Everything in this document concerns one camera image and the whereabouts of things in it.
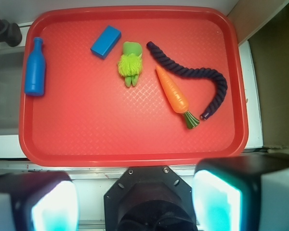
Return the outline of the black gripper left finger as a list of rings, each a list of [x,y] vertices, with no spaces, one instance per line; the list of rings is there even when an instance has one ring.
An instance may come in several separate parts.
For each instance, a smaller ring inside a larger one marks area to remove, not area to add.
[[[79,199],[65,172],[0,174],[0,231],[76,231]]]

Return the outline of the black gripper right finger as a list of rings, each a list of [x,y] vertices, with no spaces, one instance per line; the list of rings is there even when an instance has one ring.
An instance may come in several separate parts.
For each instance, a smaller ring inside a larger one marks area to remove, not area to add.
[[[192,202],[205,231],[289,231],[289,154],[203,159]]]

